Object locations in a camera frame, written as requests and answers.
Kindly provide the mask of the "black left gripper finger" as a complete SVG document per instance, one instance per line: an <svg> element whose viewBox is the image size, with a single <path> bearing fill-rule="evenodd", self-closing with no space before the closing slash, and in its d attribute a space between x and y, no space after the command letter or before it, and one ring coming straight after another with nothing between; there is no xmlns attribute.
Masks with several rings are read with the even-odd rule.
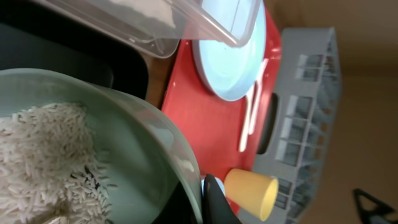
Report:
<svg viewBox="0 0 398 224"><path fill-rule="evenodd" d="M241 224L229 206L223 182L212 174L202 178L202 218L206 224Z"/></svg>

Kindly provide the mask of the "yellow plastic cup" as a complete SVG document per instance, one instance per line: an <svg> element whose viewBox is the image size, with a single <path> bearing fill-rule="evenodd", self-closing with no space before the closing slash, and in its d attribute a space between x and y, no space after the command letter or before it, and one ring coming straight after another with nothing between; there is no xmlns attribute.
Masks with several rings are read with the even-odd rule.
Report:
<svg viewBox="0 0 398 224"><path fill-rule="evenodd" d="M279 181L255 172L231 169L225 177L224 189L228 199L266 221L274 208Z"/></svg>

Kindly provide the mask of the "pale green bowl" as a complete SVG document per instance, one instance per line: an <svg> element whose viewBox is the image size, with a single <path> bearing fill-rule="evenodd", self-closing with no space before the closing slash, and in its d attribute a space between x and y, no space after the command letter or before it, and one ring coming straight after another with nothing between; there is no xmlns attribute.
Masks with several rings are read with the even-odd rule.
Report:
<svg viewBox="0 0 398 224"><path fill-rule="evenodd" d="M1 118L51 103L86 109L110 223L202 223L200 172L178 128L150 103L57 72L1 72Z"/></svg>

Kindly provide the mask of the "white plastic fork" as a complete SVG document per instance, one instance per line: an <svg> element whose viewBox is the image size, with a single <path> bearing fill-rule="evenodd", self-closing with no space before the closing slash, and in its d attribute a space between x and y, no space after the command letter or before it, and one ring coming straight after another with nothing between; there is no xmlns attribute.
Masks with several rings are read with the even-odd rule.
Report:
<svg viewBox="0 0 398 224"><path fill-rule="evenodd" d="M249 134L253 134L255 131L256 119L257 119L260 98L261 98L261 92L262 92L262 79L263 79L264 71L267 67L268 61L269 61L268 58L265 58L262 61L259 71L257 73L256 81L254 82L254 97L253 97L253 106L252 106L251 117L250 117L250 122L249 122Z"/></svg>

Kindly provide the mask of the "light blue plate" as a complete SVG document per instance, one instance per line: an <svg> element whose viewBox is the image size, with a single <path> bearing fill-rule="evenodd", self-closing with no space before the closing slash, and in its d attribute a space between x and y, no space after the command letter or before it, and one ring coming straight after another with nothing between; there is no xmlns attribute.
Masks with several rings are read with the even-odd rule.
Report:
<svg viewBox="0 0 398 224"><path fill-rule="evenodd" d="M248 43L234 48L215 40L194 40L193 58L203 84L217 97L236 101L245 96L257 78L266 49L265 6L260 2Z"/></svg>

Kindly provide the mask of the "white rice pile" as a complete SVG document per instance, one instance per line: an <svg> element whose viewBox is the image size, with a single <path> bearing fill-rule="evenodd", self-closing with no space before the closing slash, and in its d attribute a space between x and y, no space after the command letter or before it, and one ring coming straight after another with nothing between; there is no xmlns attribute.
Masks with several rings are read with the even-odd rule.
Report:
<svg viewBox="0 0 398 224"><path fill-rule="evenodd" d="M1 118L1 223L110 223L86 109L51 103Z"/></svg>

